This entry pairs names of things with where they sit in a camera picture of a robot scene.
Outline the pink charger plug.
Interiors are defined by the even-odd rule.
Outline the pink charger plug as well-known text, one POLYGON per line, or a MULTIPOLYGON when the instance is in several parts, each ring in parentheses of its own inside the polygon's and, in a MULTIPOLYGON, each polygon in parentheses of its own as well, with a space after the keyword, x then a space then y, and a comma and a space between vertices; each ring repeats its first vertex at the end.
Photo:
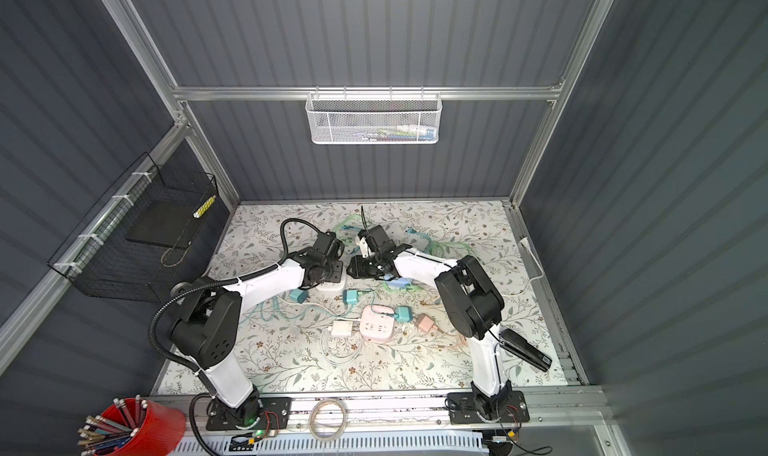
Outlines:
POLYGON ((434 320, 426 314, 419 315, 414 322, 417 330, 423 334, 428 334, 435 328, 434 320))

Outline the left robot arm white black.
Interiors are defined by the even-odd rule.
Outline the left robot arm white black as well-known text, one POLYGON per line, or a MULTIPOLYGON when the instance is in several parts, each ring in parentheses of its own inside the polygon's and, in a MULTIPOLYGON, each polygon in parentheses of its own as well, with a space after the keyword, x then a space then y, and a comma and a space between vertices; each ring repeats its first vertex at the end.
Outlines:
POLYGON ((279 228, 280 259, 226 280, 203 279, 180 289, 152 317, 148 339, 165 359, 191 370, 242 428, 262 418, 259 392, 234 355, 244 313, 293 290, 328 281, 344 252, 332 231, 288 218, 279 228))

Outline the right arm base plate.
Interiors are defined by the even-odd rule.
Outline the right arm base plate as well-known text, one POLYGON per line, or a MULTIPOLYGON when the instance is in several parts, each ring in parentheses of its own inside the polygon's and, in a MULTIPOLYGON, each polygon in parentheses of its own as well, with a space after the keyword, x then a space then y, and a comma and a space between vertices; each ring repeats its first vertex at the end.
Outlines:
POLYGON ((528 405, 521 391, 488 399, 482 394, 452 392, 444 400, 452 424, 498 423, 519 425, 530 421, 528 405))

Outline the pink power strip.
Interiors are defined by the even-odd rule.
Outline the pink power strip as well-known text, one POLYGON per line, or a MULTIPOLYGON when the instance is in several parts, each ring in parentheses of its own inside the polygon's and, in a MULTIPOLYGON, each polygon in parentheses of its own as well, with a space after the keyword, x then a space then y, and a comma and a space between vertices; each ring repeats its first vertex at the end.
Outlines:
POLYGON ((395 311, 386 306, 365 306, 359 322, 359 332, 364 340, 375 343, 390 341, 395 330, 395 311))

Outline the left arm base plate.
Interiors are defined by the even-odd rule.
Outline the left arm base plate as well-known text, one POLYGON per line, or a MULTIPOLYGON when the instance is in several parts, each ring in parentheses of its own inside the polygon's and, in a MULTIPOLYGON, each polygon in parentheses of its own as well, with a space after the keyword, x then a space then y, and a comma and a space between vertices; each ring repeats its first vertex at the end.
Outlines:
POLYGON ((213 399, 206 409, 208 431, 282 430, 287 427, 293 400, 289 397, 254 397, 230 408, 213 399))

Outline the blue power strip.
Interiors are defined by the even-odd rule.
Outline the blue power strip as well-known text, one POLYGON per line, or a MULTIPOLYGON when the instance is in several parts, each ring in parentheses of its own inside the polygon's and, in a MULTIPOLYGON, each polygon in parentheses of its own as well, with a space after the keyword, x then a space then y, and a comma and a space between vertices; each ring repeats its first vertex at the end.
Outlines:
POLYGON ((388 291, 409 291, 413 288, 413 283, 410 278, 397 278, 384 281, 383 285, 388 291))

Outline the white charger plug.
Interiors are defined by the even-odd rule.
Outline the white charger plug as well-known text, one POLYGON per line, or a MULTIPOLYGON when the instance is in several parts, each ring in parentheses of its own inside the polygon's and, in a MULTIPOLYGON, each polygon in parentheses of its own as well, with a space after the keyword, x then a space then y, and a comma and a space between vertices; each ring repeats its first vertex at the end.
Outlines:
POLYGON ((354 322, 349 320, 336 320, 332 323, 330 334, 335 338, 349 338, 353 335, 354 322))

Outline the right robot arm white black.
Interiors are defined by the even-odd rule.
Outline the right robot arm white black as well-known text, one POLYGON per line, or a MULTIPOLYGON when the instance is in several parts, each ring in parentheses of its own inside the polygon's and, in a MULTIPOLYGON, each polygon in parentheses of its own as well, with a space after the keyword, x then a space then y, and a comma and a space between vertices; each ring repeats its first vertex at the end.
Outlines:
POLYGON ((503 297, 480 262, 471 255, 459 260, 438 258, 409 244, 397 244, 380 225, 360 231, 356 245, 360 254, 350 261, 350 276, 404 277, 437 290, 450 323, 469 345, 474 407, 486 421, 500 419, 512 391, 502 361, 510 345, 500 325, 503 297))

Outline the teal charger plug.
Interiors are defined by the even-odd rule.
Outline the teal charger plug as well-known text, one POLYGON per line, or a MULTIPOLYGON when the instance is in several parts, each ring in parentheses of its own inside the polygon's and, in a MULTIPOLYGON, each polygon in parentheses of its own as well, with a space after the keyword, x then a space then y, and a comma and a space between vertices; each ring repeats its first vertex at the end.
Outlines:
POLYGON ((413 313, 408 306, 397 306, 394 309, 393 318, 398 323, 408 323, 413 320, 413 313))
POLYGON ((356 289, 347 289, 343 292, 343 301, 347 306, 355 306, 359 302, 359 291, 356 289))
POLYGON ((294 289, 289 292, 289 299, 296 304, 303 304, 307 301, 309 293, 306 289, 294 289))

